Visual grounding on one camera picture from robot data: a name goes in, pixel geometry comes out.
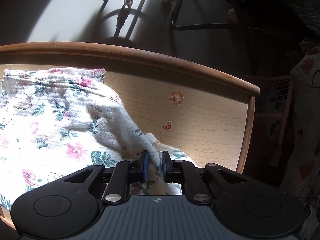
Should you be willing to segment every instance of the white towel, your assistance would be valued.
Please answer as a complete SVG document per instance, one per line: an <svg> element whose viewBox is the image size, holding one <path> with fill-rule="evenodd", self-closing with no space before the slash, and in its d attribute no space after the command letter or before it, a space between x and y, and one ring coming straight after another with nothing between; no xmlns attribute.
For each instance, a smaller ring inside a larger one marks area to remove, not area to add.
<svg viewBox="0 0 320 240"><path fill-rule="evenodd" d="M191 161L178 149L146 136L118 94L102 83L104 69L5 70L0 91L0 197L10 210L23 193L93 163L113 167L150 154L148 181L132 194L181 194L165 184L161 151Z"/></svg>

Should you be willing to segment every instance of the round black pad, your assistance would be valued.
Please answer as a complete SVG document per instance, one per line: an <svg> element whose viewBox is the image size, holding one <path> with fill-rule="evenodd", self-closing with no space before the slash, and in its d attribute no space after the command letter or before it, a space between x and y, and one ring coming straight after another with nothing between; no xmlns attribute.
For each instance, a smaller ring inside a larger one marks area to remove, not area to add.
<svg viewBox="0 0 320 240"><path fill-rule="evenodd" d="M98 214L96 199L78 183L67 187L46 184L20 196L11 209L17 232L40 239L75 235L89 227Z"/></svg>
<svg viewBox="0 0 320 240"><path fill-rule="evenodd" d="M251 196L244 201L245 209L259 217L270 217L278 214L281 210L281 203L269 196Z"/></svg>
<svg viewBox="0 0 320 240"><path fill-rule="evenodd" d="M277 188L233 184L217 201L221 222L243 236L268 239L292 233L302 223L301 202Z"/></svg>
<svg viewBox="0 0 320 240"><path fill-rule="evenodd" d="M57 217L68 212L71 201L63 196L47 196L38 199L33 205L34 210L40 216Z"/></svg>

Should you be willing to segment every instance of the crosshair logo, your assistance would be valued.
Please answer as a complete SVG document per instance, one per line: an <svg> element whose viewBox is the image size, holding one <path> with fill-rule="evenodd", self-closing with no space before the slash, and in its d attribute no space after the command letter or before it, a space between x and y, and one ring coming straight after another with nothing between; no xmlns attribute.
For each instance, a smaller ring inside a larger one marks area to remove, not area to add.
<svg viewBox="0 0 320 240"><path fill-rule="evenodd" d="M163 199L159 198L159 197L156 197L156 198L153 199L153 201L159 203L160 201L163 201Z"/></svg>

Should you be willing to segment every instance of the dark floor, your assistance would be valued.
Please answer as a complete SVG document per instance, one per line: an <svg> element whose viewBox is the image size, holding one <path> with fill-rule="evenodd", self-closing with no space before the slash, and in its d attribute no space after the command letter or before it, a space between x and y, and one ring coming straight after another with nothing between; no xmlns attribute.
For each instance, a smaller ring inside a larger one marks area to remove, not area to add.
<svg viewBox="0 0 320 240"><path fill-rule="evenodd" d="M15 240L18 233L0 220L0 240Z"/></svg>

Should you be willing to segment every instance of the chair leg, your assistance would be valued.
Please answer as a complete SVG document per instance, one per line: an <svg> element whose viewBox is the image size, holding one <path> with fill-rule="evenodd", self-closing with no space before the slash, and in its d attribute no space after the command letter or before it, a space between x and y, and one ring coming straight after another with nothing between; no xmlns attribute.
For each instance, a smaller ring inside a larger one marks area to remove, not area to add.
<svg viewBox="0 0 320 240"><path fill-rule="evenodd" d="M248 24L247 24L246 20L244 19L243 12L240 8L239 1L238 0L230 0L230 2L235 10L236 16L239 21L240 29L242 30L242 33L244 36L244 42L245 42L245 45L247 48L247 53L248 53L248 58L249 58L249 63L250 63L252 74L256 75L258 72L257 59L255 57L255 54L253 52L253 48L251 45Z"/></svg>
<svg viewBox="0 0 320 240"><path fill-rule="evenodd" d="M170 22L171 22L171 25L172 25L173 28L176 26L176 21L177 21L177 18L178 18L178 14L179 14L179 10L180 10L182 1L183 0L178 0L177 1L176 6L174 7L174 10L173 10L173 12L171 14L171 21Z"/></svg>

